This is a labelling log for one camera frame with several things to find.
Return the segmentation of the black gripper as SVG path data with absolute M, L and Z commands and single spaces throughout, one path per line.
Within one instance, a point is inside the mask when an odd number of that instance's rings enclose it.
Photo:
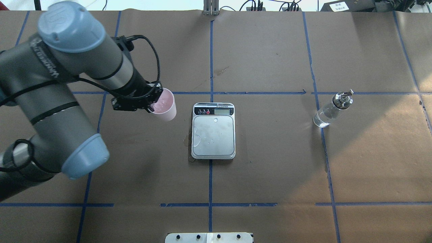
M 160 81 L 147 82 L 142 76 L 132 76 L 125 86 L 113 91 L 117 94 L 111 99 L 114 110 L 134 112 L 143 109 L 154 113 L 151 105 L 158 101 L 163 86 Z

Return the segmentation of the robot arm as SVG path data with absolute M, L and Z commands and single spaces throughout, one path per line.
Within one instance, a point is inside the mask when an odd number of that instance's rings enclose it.
M 130 52 L 143 35 L 111 37 L 82 5 L 49 6 L 29 39 L 1 52 L 1 105 L 20 106 L 36 134 L 1 154 L 1 200 L 51 180 L 74 180 L 103 165 L 109 151 L 69 83 L 82 81 L 113 96 L 114 110 L 153 112 L 163 87 L 142 78 Z

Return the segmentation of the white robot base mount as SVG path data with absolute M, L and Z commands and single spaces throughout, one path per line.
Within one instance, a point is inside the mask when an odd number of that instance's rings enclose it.
M 169 233 L 165 243 L 253 243 L 254 237 L 248 232 L 201 232 Z

